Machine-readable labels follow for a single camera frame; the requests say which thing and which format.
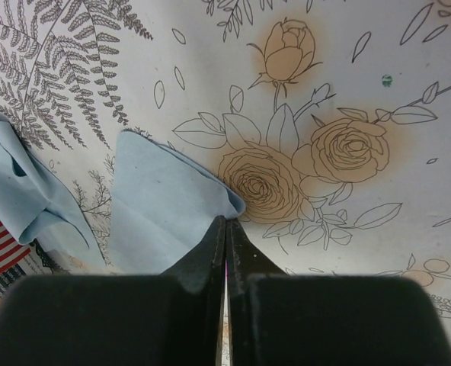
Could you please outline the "flag print glasses case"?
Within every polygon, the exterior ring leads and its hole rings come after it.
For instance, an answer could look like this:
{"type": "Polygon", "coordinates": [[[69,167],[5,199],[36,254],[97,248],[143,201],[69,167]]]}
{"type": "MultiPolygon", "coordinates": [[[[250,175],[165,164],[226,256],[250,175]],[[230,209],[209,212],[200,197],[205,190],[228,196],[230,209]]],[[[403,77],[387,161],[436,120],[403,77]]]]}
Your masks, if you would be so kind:
{"type": "Polygon", "coordinates": [[[21,245],[0,221],[0,303],[19,278],[68,272],[43,250],[38,241],[21,245]]]}

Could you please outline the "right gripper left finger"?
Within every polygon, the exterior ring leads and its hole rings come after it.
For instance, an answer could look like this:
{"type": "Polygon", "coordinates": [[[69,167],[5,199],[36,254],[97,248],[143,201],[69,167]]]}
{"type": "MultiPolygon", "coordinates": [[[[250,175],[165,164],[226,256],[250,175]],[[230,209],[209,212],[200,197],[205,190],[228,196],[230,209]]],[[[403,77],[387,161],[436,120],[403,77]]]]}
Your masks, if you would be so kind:
{"type": "Polygon", "coordinates": [[[226,220],[158,275],[37,275],[0,306],[0,365],[218,365],[226,220]]]}

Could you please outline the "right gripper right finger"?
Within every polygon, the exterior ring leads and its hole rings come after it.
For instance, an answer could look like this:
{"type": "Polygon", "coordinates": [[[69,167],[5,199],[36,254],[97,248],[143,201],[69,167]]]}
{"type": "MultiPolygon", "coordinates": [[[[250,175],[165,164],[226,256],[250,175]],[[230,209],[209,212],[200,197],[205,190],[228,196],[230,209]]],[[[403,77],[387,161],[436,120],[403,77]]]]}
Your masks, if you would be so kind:
{"type": "Polygon", "coordinates": [[[443,325],[414,281],[287,274],[237,220],[225,253],[233,365],[451,365],[443,325]]]}

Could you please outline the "floral table mat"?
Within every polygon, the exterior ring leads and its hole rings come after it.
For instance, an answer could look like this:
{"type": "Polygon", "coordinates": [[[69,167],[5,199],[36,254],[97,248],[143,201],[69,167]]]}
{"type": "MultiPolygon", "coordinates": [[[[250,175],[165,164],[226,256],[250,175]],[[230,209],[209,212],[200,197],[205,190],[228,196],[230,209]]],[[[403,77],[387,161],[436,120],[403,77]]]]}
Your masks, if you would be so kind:
{"type": "Polygon", "coordinates": [[[117,136],[208,168],[290,274],[408,278],[451,337],[451,1],[0,1],[0,114],[111,258],[117,136]]]}

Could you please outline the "light blue cleaning cloth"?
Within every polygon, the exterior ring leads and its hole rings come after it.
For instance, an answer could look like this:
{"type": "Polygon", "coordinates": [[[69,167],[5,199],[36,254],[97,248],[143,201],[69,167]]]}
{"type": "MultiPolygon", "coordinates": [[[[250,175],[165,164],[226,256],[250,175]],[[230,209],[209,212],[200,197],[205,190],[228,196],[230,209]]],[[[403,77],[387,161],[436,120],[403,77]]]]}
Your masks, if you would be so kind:
{"type": "Polygon", "coordinates": [[[131,131],[117,139],[107,248],[66,186],[0,121],[0,221],[22,245],[80,260],[86,271],[158,274],[187,254],[217,216],[245,202],[193,160],[131,131]]]}

